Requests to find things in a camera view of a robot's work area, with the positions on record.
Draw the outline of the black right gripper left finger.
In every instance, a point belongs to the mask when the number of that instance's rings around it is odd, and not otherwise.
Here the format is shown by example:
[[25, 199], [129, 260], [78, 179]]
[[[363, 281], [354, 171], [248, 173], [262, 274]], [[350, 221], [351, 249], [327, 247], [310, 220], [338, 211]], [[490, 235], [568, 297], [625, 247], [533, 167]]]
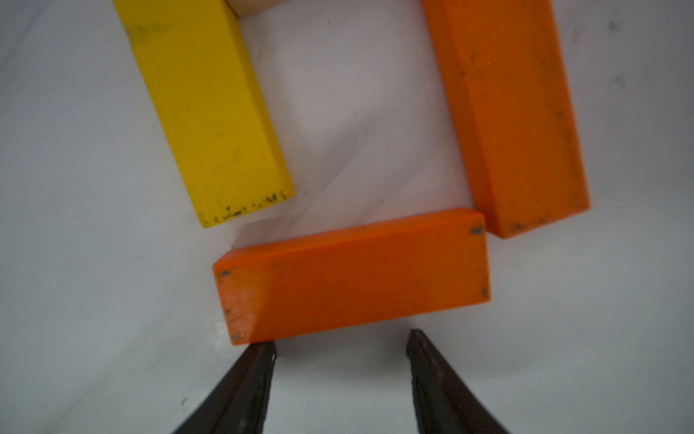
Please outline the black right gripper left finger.
[[175, 434], [261, 433], [276, 358], [273, 341], [249, 345]]

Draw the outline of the yellow block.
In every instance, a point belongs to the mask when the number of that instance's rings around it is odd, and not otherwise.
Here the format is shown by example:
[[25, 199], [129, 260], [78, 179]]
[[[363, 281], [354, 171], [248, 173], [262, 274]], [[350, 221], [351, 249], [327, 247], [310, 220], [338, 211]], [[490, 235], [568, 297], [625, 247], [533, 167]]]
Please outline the yellow block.
[[157, 117], [204, 228], [295, 193], [225, 1], [117, 1]]

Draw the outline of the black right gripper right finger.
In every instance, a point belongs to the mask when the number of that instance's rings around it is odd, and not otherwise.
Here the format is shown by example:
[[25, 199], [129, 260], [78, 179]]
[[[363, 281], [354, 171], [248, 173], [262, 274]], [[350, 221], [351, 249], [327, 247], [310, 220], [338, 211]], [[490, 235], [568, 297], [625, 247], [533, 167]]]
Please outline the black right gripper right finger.
[[407, 356], [420, 433], [508, 433], [422, 330], [410, 331]]

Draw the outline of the natural wood block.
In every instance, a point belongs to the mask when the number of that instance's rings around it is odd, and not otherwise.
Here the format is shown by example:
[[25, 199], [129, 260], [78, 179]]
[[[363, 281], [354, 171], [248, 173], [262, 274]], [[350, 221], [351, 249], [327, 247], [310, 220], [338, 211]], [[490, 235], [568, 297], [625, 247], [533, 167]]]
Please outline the natural wood block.
[[238, 18], [246, 18], [259, 14], [276, 5], [284, 3], [285, 0], [227, 0], [232, 12]]

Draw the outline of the orange block front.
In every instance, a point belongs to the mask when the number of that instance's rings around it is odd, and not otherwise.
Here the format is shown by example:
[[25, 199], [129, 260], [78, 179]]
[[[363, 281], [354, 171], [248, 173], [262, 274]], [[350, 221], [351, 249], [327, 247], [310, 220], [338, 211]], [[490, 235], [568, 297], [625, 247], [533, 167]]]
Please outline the orange block front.
[[464, 208], [229, 251], [213, 274], [235, 345], [491, 298], [484, 217]]

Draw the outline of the orange block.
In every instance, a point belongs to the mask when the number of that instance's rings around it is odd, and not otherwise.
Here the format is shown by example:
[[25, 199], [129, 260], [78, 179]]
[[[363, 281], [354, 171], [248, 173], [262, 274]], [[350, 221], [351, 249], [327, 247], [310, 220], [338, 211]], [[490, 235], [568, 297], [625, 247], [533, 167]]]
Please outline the orange block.
[[548, 1], [422, 5], [475, 208], [508, 239], [590, 206]]
[[491, 298], [484, 217], [464, 208], [229, 251], [213, 274], [235, 345]]

